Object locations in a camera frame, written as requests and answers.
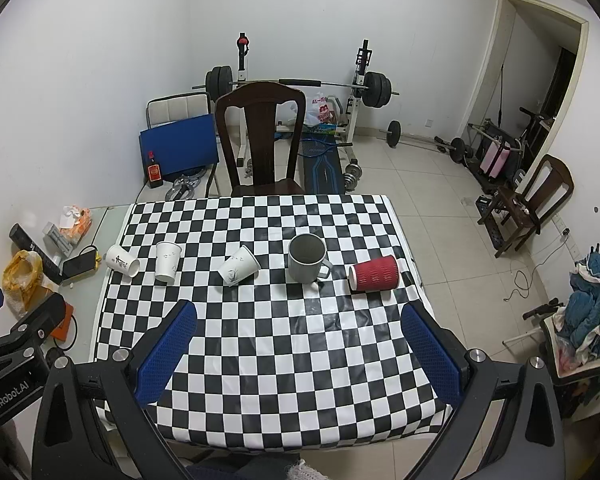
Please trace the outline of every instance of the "dark brown wooden chair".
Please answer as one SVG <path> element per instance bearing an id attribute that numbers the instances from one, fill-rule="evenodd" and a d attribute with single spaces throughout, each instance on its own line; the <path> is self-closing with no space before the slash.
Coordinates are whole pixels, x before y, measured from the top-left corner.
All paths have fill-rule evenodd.
<path id="1" fill-rule="evenodd" d="M 525 200 L 525 197 L 529 191 L 531 191 L 533 185 L 538 179 L 540 170 L 545 163 L 548 163 L 551 167 L 551 171 L 547 178 L 540 184 L 540 187 L 536 190 L 533 195 Z M 551 218 L 558 208 L 566 202 L 566 200 L 573 193 L 573 179 L 571 173 L 563 161 L 559 158 L 549 155 L 548 153 L 542 158 L 540 164 L 534 171 L 531 179 L 522 193 L 516 193 L 513 190 L 508 189 L 504 186 L 498 186 L 496 195 L 491 200 L 491 204 L 484 215 L 478 220 L 478 224 L 484 224 L 485 219 L 491 212 L 496 208 L 506 209 L 507 214 L 502 219 L 501 225 L 504 225 L 509 218 L 513 218 L 516 223 L 516 229 L 511 236 L 502 244 L 498 249 L 495 256 L 500 256 L 504 251 L 509 249 L 513 242 L 520 240 L 516 245 L 516 250 L 519 250 L 522 245 L 529 240 L 529 237 L 537 232 L 538 225 L 533 221 L 532 216 L 536 215 L 536 212 L 549 200 L 554 194 L 560 189 L 562 184 L 566 184 L 566 192 L 553 204 L 540 218 L 538 218 L 539 225 L 544 224 L 549 218 Z M 529 215 L 525 212 L 523 206 L 532 212 Z"/>
<path id="2" fill-rule="evenodd" d="M 274 175 L 274 134 L 276 131 L 276 105 L 295 101 L 298 116 L 291 138 L 289 160 L 286 165 L 286 178 L 276 182 Z M 244 108 L 249 133 L 251 163 L 253 165 L 253 185 L 242 186 L 235 165 L 234 150 L 226 129 L 224 114 L 229 106 Z M 297 195 L 304 189 L 294 181 L 298 146 L 302 134 L 302 123 L 306 110 L 304 94 L 294 88 L 272 82 L 255 82 L 240 86 L 222 96 L 216 103 L 216 125 L 222 143 L 224 160 L 231 181 L 231 196 Z"/>

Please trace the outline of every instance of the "doorway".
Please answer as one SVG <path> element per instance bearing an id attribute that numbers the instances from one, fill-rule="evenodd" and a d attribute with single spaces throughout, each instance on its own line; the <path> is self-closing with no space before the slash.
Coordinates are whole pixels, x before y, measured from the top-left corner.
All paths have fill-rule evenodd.
<path id="1" fill-rule="evenodd" d="M 576 16 L 537 0 L 499 0 L 481 78 L 474 91 L 469 124 L 498 127 L 503 136 L 520 142 L 516 167 L 499 180 L 511 180 L 534 162 L 549 145 L 570 104 L 580 75 L 588 24 Z M 462 134 L 477 153 L 490 141 Z"/>

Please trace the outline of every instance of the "door frame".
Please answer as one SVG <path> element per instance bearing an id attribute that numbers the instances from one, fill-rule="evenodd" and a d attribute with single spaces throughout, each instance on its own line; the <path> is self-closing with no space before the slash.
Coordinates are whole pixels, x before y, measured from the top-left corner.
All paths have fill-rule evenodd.
<path id="1" fill-rule="evenodd" d="M 571 74 L 571 80 L 569 81 L 569 85 L 567 87 L 567 92 L 564 95 L 564 99 L 562 101 L 562 105 L 560 106 L 560 110 L 558 111 L 558 114 L 556 115 L 554 124 L 551 127 L 551 130 L 549 131 L 548 135 L 546 136 L 546 139 L 544 140 L 544 143 L 542 144 L 542 147 L 540 148 L 538 155 L 534 159 L 534 162 L 531 165 L 531 168 L 529 168 L 529 171 L 526 172 L 526 176 L 524 177 L 524 179 L 518 186 L 518 191 L 524 189 L 524 187 L 526 186 L 526 183 L 531 179 L 531 175 L 534 174 L 534 171 L 538 167 L 538 164 L 540 163 L 540 160 L 542 159 L 542 157 L 545 156 L 549 152 L 549 148 L 552 145 L 552 143 L 554 142 L 554 139 L 555 139 L 556 135 L 558 134 L 558 131 L 560 130 L 560 126 L 562 126 L 562 122 L 564 121 L 564 118 L 567 115 L 569 106 L 571 105 L 571 100 L 573 99 L 573 95 L 575 93 L 576 86 L 578 85 L 578 80 L 580 79 L 580 72 L 582 70 L 582 64 L 584 62 L 584 56 L 585 56 L 585 52 L 587 49 L 587 40 L 589 39 L 589 21 L 585 20 L 583 17 L 577 16 L 576 14 L 573 14 L 572 12 L 569 12 L 568 10 L 562 9 L 560 7 L 556 7 L 552 4 L 544 2 L 542 0 L 519 0 L 519 1 L 530 3 L 533 5 L 539 6 L 539 7 L 544 7 L 545 9 L 552 10 L 553 12 L 556 12 L 557 14 L 566 16 L 567 18 L 573 20 L 574 22 L 579 23 L 580 24 L 580 42 L 578 44 L 578 52 L 576 54 L 576 61 L 575 61 L 575 65 L 573 67 L 573 73 Z M 466 131 L 466 124 L 469 120 L 469 116 L 471 115 L 472 111 L 474 110 L 475 102 L 478 97 L 478 92 L 480 91 L 480 88 L 482 87 L 482 83 L 484 81 L 484 74 L 487 70 L 487 65 L 491 58 L 491 53 L 493 50 L 493 43 L 494 43 L 494 40 L 496 37 L 496 33 L 498 31 L 498 26 L 500 25 L 500 15 L 502 13 L 502 2 L 503 2 L 503 0 L 498 0 L 497 6 L 496 6 L 496 12 L 495 12 L 495 15 L 493 18 L 493 25 L 491 26 L 491 36 L 489 38 L 487 51 L 482 60 L 482 66 L 480 67 L 480 73 L 479 73 L 478 79 L 475 83 L 475 87 L 474 87 L 474 91 L 472 93 L 471 99 L 469 100 L 469 105 L 466 109 L 464 117 L 462 118 L 462 123 L 459 127 L 458 134 L 457 134 L 458 137 L 461 137 L 462 134 Z"/>

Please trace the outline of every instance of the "bottle label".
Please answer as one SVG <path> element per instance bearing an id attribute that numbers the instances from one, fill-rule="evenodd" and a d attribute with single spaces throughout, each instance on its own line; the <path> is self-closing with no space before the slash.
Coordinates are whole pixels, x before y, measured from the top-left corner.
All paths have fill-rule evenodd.
<path id="1" fill-rule="evenodd" d="M 156 180 L 160 180 L 160 166 L 158 166 L 157 164 L 154 164 L 152 166 L 149 166 L 147 168 L 147 171 L 149 173 L 149 180 L 151 182 L 155 182 Z"/>

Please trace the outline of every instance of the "bottle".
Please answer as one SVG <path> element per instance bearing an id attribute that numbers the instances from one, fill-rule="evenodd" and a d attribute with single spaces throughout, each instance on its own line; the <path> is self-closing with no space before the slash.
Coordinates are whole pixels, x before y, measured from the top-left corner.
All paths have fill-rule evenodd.
<path id="1" fill-rule="evenodd" d="M 149 152 L 149 162 L 146 164 L 146 172 L 149 177 L 149 187 L 160 187 L 162 185 L 160 164 L 154 159 L 154 152 Z"/>

